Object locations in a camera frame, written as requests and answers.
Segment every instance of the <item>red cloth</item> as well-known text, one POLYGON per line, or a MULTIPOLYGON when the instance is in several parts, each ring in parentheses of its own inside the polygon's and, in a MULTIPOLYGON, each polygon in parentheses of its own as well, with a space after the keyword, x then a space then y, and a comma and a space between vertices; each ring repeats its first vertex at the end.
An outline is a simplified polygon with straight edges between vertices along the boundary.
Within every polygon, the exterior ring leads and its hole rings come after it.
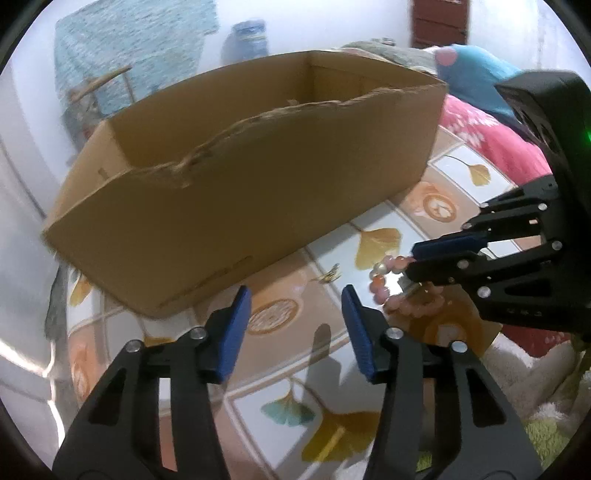
POLYGON ((490 160, 517 185, 550 174, 542 151, 482 110, 447 95, 440 125, 490 160))
MULTIPOLYGON (((527 143, 496 118, 452 95, 446 97, 440 125, 494 163, 517 185, 551 173, 544 154, 536 145, 527 143)), ((537 358, 570 338, 568 334, 511 325, 505 325, 502 332, 537 358)))

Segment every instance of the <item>yellow ginkgo leaf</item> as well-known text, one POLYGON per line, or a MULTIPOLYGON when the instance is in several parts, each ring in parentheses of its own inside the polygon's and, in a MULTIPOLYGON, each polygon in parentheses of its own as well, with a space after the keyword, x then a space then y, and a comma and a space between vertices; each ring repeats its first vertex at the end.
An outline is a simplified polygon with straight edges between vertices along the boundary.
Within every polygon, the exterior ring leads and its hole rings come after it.
POLYGON ((361 232, 355 266, 359 270, 368 270, 385 255, 396 257, 400 249, 401 238, 402 235, 397 228, 380 228, 370 232, 361 232))
POLYGON ((88 279, 84 275, 80 275, 76 285, 74 286, 74 290, 72 290, 72 294, 70 295, 70 301, 68 302, 70 306, 76 307, 80 305, 84 301, 84 299, 88 296, 90 291, 92 290, 92 285, 88 282, 88 279))
POLYGON ((379 412, 337 414, 323 409, 322 423, 301 453, 304 462, 342 462, 367 449, 378 430, 379 412))
POLYGON ((488 185, 491 182, 491 172, 486 165, 468 165, 472 183, 477 187, 488 185))
POLYGON ((145 346, 162 345, 163 343, 171 342, 174 342, 174 340, 169 337, 153 337, 151 335, 144 335, 145 346))

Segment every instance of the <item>green ginkgo leaf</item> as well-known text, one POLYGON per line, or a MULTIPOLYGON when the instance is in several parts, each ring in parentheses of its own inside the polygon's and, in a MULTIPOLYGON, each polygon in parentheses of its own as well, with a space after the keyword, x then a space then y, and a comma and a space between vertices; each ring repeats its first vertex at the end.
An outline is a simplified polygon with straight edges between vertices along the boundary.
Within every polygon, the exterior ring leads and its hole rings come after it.
POLYGON ((290 427, 297 427, 298 425, 311 422, 316 416, 312 409, 294 398, 291 386, 285 397, 265 403, 261 407, 261 412, 275 423, 279 425, 287 424, 290 427))

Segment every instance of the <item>small gold object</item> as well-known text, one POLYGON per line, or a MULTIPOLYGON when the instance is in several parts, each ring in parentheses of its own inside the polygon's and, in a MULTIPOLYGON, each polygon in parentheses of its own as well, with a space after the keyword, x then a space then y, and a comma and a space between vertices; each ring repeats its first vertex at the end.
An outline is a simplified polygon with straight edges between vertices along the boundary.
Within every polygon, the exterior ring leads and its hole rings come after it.
POLYGON ((333 268, 331 268, 324 275, 319 276, 316 280, 318 280, 320 283, 325 283, 325 284, 334 282, 335 280, 340 278, 339 268, 340 268, 340 264, 335 263, 333 268))

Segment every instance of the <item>blue pillow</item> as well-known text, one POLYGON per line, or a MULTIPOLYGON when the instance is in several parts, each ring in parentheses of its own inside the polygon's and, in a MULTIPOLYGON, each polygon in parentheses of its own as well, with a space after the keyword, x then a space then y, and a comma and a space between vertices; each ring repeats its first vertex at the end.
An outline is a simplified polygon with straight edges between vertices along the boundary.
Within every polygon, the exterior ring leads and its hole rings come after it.
POLYGON ((494 116, 519 134, 525 131, 495 89, 496 83, 519 74, 519 68, 473 45, 440 48, 435 59, 437 76, 449 84, 451 95, 494 116))

